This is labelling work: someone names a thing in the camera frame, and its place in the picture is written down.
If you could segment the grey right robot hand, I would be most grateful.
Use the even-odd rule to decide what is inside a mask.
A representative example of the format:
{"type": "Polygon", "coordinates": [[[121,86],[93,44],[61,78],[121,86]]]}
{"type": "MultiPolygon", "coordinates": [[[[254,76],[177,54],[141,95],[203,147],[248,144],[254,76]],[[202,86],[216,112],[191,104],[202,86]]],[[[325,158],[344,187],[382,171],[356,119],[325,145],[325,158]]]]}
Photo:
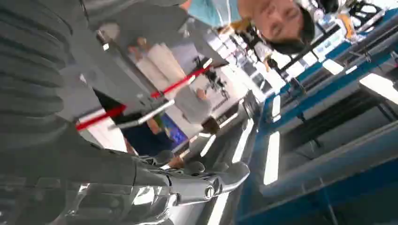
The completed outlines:
{"type": "Polygon", "coordinates": [[[76,0],[0,3],[0,222],[157,225],[174,206],[236,189],[250,170],[165,171],[86,141],[60,117],[76,0]]]}

